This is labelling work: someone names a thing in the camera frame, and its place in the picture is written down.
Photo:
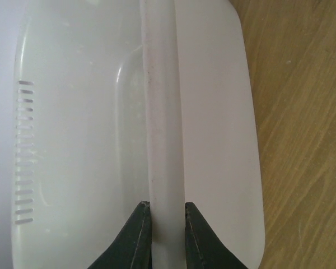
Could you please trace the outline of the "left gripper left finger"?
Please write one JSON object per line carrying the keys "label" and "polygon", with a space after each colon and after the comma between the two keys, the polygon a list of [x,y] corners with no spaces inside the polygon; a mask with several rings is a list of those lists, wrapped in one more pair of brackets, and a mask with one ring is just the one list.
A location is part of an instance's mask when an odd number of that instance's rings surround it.
{"label": "left gripper left finger", "polygon": [[150,203],[142,201],[108,249],[89,268],[151,268],[151,245]]}

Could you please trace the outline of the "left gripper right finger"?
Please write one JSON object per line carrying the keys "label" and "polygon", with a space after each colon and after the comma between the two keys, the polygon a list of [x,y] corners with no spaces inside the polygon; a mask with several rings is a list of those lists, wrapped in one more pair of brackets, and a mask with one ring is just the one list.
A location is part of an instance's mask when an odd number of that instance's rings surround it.
{"label": "left gripper right finger", "polygon": [[185,252],[187,268],[246,268],[192,202],[185,204]]}

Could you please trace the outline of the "white plastic basin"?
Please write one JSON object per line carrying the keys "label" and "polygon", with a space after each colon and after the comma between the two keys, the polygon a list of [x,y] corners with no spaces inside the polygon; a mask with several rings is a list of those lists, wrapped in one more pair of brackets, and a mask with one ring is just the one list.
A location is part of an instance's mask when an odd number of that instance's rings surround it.
{"label": "white plastic basin", "polygon": [[[185,198],[248,268],[265,228],[239,16],[177,1]],[[138,1],[27,1],[15,60],[14,268],[87,268],[149,199]]]}

